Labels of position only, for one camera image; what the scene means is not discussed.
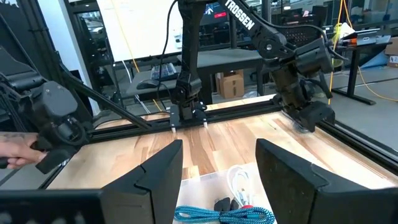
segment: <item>wooden table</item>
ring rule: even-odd
[[[268,100],[262,96],[210,105],[209,110]],[[127,124],[113,121],[101,127]],[[49,189],[101,188],[171,143],[183,140],[183,179],[199,177],[234,164],[255,162],[257,138],[295,153],[327,170],[371,189],[396,186],[398,177],[360,155],[324,131],[301,134],[280,112],[147,134],[83,147],[51,183]]]

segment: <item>table leg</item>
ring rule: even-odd
[[[198,73],[198,75],[201,79],[201,90],[199,92],[199,97],[204,104],[212,105],[213,98],[211,96],[211,75],[208,73]]]
[[[257,65],[256,73],[257,73],[257,92],[259,96],[264,96],[264,76],[261,74],[262,63]]]
[[[350,99],[359,101],[361,103],[366,103],[367,105],[375,105],[376,102],[373,100],[369,100],[367,98],[363,98],[361,96],[355,95],[355,82],[356,82],[356,76],[358,74],[358,66],[359,66],[359,56],[360,52],[358,50],[353,51],[353,57],[351,58],[351,67],[349,69],[349,79],[348,79],[348,87],[347,87],[347,92],[339,90],[339,89],[332,89],[331,91],[333,93],[337,93],[339,95],[348,97]]]

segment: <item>blue object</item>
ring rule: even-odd
[[[374,56],[371,60],[367,61],[365,64],[361,66],[361,69],[376,67],[381,65],[387,65],[388,56],[384,54],[384,51],[380,52],[376,56]]]
[[[192,206],[179,206],[175,209],[174,220],[183,223],[273,224],[275,216],[272,212],[260,207],[216,212]]]
[[[172,63],[162,64],[162,77],[160,77],[160,65],[152,68],[150,78],[157,81],[167,81],[177,79],[178,73]]]

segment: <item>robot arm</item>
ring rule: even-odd
[[[6,107],[18,131],[27,132],[25,118],[39,132],[33,149],[46,151],[36,165],[46,174],[88,143],[86,128],[73,117],[77,102],[54,81],[47,81],[29,66],[14,60],[0,46],[0,105]],[[7,158],[0,157],[0,169]]]
[[[334,117],[333,110],[326,104],[311,101],[312,94],[307,86],[318,71],[333,71],[330,48],[326,46],[324,39],[319,38],[296,48],[271,24],[252,12],[244,0],[217,1],[247,30],[268,71],[272,72],[284,111],[291,118],[309,131],[314,131],[317,122]],[[178,105],[182,120],[194,118],[192,109],[195,108],[195,100],[201,88],[197,74],[200,20],[206,4],[217,1],[178,0],[183,19],[182,70],[177,79],[172,102]]]

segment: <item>blue braided cable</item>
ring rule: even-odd
[[[273,224],[275,216],[265,208],[241,208],[229,212],[216,212],[192,206],[175,209],[174,220],[182,223],[225,222],[234,224]]]

